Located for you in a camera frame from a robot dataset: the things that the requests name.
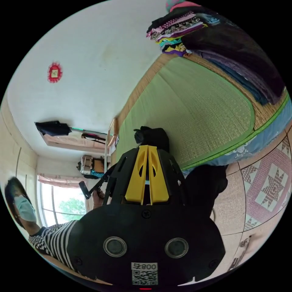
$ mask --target yellow plastic part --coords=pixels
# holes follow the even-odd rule
[[[155,203],[167,202],[169,194],[165,184],[157,147],[148,146],[148,162],[149,162],[149,186],[150,186],[150,202]]]
[[[147,153],[148,145],[143,145],[139,147],[135,166],[125,195],[127,201],[141,203],[141,205],[143,204],[145,191]],[[143,169],[142,175],[140,176],[139,172],[141,167],[143,167]]]

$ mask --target blue bedsheet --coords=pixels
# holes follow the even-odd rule
[[[209,165],[227,165],[235,161],[250,158],[257,154],[267,145],[269,145],[281,132],[284,131],[287,124],[292,120],[292,101],[288,100],[287,104],[282,109],[282,112],[277,118],[262,132],[256,135],[253,139],[231,151],[225,155],[217,157],[204,164]],[[184,170],[182,173],[187,176],[195,167]]]

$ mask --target bed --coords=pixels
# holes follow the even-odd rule
[[[136,147],[133,129],[162,127],[184,174],[201,164],[226,165],[267,146],[292,119],[286,88],[276,105],[260,105],[220,68],[196,55],[162,54],[117,117],[112,163]]]

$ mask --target window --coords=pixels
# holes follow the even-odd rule
[[[47,227],[79,220],[89,209],[81,189],[41,183],[40,196],[45,221],[43,223]]]

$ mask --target white wall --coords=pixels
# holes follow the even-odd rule
[[[56,175],[56,176],[78,176],[82,174],[76,168],[78,161],[60,161],[39,156],[37,159],[36,170],[38,173]]]
[[[8,179],[16,176],[32,202],[33,207],[37,210],[37,223],[42,226],[38,208],[37,208],[37,192],[36,192],[36,166],[37,155],[31,149],[29,144],[18,131],[11,112],[8,107],[7,99],[4,96],[0,110],[0,187],[4,196],[4,187]],[[20,227],[16,226],[25,238],[28,233]]]
[[[107,133],[161,53],[146,31],[165,14],[165,0],[105,1],[73,14],[33,46],[10,81],[8,102],[17,127],[38,155],[70,161],[79,152],[48,148],[35,122],[57,119]],[[47,81],[53,61],[63,67],[54,84]]]

